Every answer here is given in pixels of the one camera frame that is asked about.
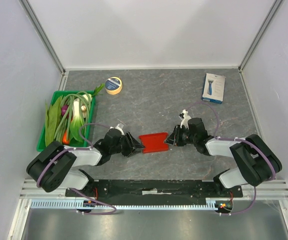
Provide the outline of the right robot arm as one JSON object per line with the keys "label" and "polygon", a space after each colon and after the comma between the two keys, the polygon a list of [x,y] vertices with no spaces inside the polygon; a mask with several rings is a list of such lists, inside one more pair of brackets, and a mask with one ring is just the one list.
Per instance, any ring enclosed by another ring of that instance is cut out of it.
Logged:
{"label": "right robot arm", "polygon": [[253,187],[271,181],[282,170],[282,163],[257,134],[246,138],[223,138],[209,135],[201,118],[183,120],[174,127],[164,143],[183,147],[193,145],[197,152],[208,156],[233,158],[237,167],[213,178],[213,192],[219,197],[231,188],[249,184]]}

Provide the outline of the red paper box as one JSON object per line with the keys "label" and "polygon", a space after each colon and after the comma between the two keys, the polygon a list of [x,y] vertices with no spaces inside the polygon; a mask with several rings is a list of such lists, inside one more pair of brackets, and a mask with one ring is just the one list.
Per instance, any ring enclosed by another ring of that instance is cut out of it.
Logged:
{"label": "red paper box", "polygon": [[167,137],[167,132],[140,135],[139,139],[145,147],[142,152],[144,154],[150,154],[168,151],[169,145],[164,143]]}

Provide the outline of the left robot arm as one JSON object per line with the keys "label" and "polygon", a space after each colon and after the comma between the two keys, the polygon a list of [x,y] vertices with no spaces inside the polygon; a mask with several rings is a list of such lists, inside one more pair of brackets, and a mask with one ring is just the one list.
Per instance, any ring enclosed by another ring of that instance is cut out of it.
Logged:
{"label": "left robot arm", "polygon": [[145,147],[123,125],[110,127],[104,138],[88,147],[71,147],[53,141],[27,166],[27,174],[36,186],[50,193],[57,188],[75,188],[83,197],[93,193],[92,178],[81,166],[99,166],[108,162],[112,155],[130,157]]}

